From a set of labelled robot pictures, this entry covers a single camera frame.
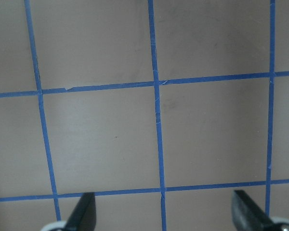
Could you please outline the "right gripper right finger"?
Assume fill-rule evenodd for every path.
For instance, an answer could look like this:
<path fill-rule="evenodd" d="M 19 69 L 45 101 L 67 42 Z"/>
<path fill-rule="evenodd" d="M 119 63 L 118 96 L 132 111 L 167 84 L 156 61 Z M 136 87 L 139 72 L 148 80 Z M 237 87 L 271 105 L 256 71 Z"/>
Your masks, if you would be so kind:
<path fill-rule="evenodd" d="M 274 231 L 275 223 L 244 190 L 234 190 L 231 200 L 232 222 L 237 231 Z"/>

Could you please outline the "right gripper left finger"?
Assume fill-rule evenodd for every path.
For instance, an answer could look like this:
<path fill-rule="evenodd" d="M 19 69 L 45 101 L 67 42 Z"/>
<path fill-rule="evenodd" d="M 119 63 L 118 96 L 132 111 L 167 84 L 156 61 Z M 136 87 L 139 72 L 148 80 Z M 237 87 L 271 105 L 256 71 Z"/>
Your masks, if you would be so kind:
<path fill-rule="evenodd" d="M 68 218 L 65 231 L 93 231 L 96 227 L 96 204 L 93 192 L 84 193 Z"/>

